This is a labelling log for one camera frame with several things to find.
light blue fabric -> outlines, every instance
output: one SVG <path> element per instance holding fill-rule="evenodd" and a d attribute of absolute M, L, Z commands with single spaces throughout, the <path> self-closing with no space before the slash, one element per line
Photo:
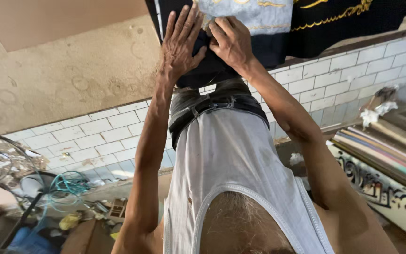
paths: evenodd
<path fill-rule="evenodd" d="M 198 0 L 206 14 L 203 28 L 214 17 L 235 16 L 251 35 L 290 31 L 292 0 Z"/>

dark jeans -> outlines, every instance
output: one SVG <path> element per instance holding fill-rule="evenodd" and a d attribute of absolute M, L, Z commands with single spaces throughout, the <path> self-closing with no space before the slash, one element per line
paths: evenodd
<path fill-rule="evenodd" d="M 236 107 L 235 102 L 242 101 L 242 108 Z M 202 112 L 196 110 L 196 106 L 210 103 L 212 106 Z M 249 87 L 244 83 L 241 78 L 225 80 L 218 83 L 214 92 L 206 95 L 200 95 L 198 90 L 186 90 L 175 94 L 171 104 L 172 116 L 169 122 L 170 126 L 180 121 L 180 118 L 185 114 L 191 112 L 194 117 L 191 121 L 182 125 L 183 127 L 172 132 L 173 148 L 176 149 L 176 142 L 180 132 L 186 128 L 194 119 L 199 115 L 222 108 L 232 108 L 242 111 L 247 111 L 258 115 L 269 126 L 268 120 L 265 118 L 265 113 L 261 109 L 259 102 L 252 96 Z"/>

undershirt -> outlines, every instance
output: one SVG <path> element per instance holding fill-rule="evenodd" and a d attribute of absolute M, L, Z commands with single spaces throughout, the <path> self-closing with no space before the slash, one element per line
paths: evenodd
<path fill-rule="evenodd" d="M 199 253 L 206 210 L 226 191 L 258 202 L 296 253 L 333 253 L 301 179 L 279 160 L 266 123 L 228 108 L 198 116 L 178 139 L 164 207 L 164 253 Z"/>

finger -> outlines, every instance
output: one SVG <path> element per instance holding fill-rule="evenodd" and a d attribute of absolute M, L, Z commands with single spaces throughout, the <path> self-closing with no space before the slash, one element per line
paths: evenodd
<path fill-rule="evenodd" d="M 228 37 L 233 37 L 234 36 L 234 30 L 233 27 L 231 26 L 230 22 L 226 17 L 219 17 L 215 19 L 215 22 L 217 25 L 222 28 L 223 32 L 225 32 Z"/>
<path fill-rule="evenodd" d="M 197 16 L 197 21 L 195 22 L 194 27 L 192 27 L 192 30 L 190 31 L 188 40 L 191 43 L 195 43 L 195 41 L 197 40 L 197 37 L 199 35 L 200 29 L 202 27 L 203 24 L 203 15 L 199 14 Z"/>
<path fill-rule="evenodd" d="M 209 29 L 211 29 L 212 35 L 217 39 L 219 43 L 224 43 L 228 38 L 222 28 L 214 22 L 209 23 Z"/>
<path fill-rule="evenodd" d="M 197 53 L 197 55 L 194 56 L 194 65 L 193 65 L 193 68 L 196 68 L 196 67 L 200 64 L 200 62 L 203 60 L 203 58 L 204 58 L 205 55 L 206 55 L 206 50 L 207 50 L 207 47 L 206 47 L 206 46 L 203 46 L 203 47 L 200 48 L 200 50 L 199 50 L 199 52 Z"/>
<path fill-rule="evenodd" d="M 192 4 L 192 8 L 189 11 L 189 15 L 187 16 L 186 22 L 184 23 L 183 30 L 181 31 L 180 36 L 178 37 L 178 41 L 185 41 L 189 36 L 190 30 L 194 26 L 194 22 L 198 12 L 198 4 Z"/>
<path fill-rule="evenodd" d="M 211 49 L 212 51 L 214 51 L 214 53 L 216 53 L 216 55 L 218 55 L 220 48 L 216 38 L 213 37 L 211 38 L 211 41 L 209 41 L 209 49 Z"/>
<path fill-rule="evenodd" d="M 170 39 L 173 33 L 173 25 L 175 24 L 175 17 L 176 12 L 171 11 L 169 14 L 169 21 L 167 21 L 167 28 L 166 28 L 166 36 L 164 37 L 164 41 Z"/>
<path fill-rule="evenodd" d="M 180 16 L 178 17 L 178 21 L 175 24 L 175 29 L 173 30 L 172 39 L 178 38 L 181 33 L 181 30 L 184 26 L 184 21 L 187 18 L 187 14 L 189 13 L 189 5 L 185 5 L 181 10 Z"/>

gold embroidery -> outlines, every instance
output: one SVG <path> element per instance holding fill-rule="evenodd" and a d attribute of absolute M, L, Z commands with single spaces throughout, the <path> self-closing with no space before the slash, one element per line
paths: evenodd
<path fill-rule="evenodd" d="M 256 1 L 256 3 L 258 4 L 258 5 L 262 5 L 262 6 L 274 6 L 274 7 L 283 7 L 283 6 L 286 6 L 285 4 L 274 4 L 274 3 L 271 3 L 271 2 L 260 2 L 259 0 L 257 0 Z"/>
<path fill-rule="evenodd" d="M 291 32 L 294 32 L 294 31 L 298 31 L 298 30 L 301 30 L 301 29 L 305 29 L 305 28 L 311 28 L 311 27 L 313 27 L 313 26 L 315 26 L 315 25 L 316 25 L 316 26 L 319 26 L 319 25 L 321 25 L 321 24 L 330 23 L 330 22 L 333 22 L 333 21 L 335 21 L 335 20 L 342 19 L 342 18 L 344 18 L 344 17 L 350 17 L 350 16 L 351 16 L 352 14 L 354 14 L 354 13 L 356 13 L 357 15 L 360 15 L 361 13 L 363 13 L 363 12 L 369 10 L 369 6 L 371 5 L 372 1 L 373 1 L 373 0 L 361 0 L 361 3 L 360 3 L 360 4 L 358 4 L 357 6 L 351 6 L 351 7 L 347 8 L 347 9 L 344 11 L 344 13 L 342 13 L 342 14 L 339 14 L 339 15 L 337 15 L 337 16 L 335 16 L 335 17 L 331 17 L 331 18 L 326 19 L 326 20 L 321 20 L 321 21 L 319 21 L 319 22 L 314 22 L 314 23 L 311 24 L 311 25 L 306 24 L 306 25 L 303 26 L 303 27 L 302 27 L 302 26 L 299 26 L 299 27 L 297 27 L 297 28 L 292 28 L 290 31 L 291 31 Z"/>
<path fill-rule="evenodd" d="M 278 28 L 278 27 L 290 27 L 290 24 L 280 24 L 280 25 L 266 25 L 266 26 L 252 26 L 247 27 L 248 29 L 268 29 L 268 28 Z"/>
<path fill-rule="evenodd" d="M 320 4 L 320 3 L 326 3 L 326 2 L 328 2 L 328 0 L 319 0 L 319 1 L 316 1 L 316 2 L 314 2 L 314 3 L 312 3 L 312 4 L 308 4 L 308 5 L 302 6 L 302 7 L 300 7 L 300 8 L 301 8 L 301 9 L 307 9 L 307 8 L 311 8 L 311 7 L 315 6 L 315 5 L 318 5 L 318 4 Z"/>

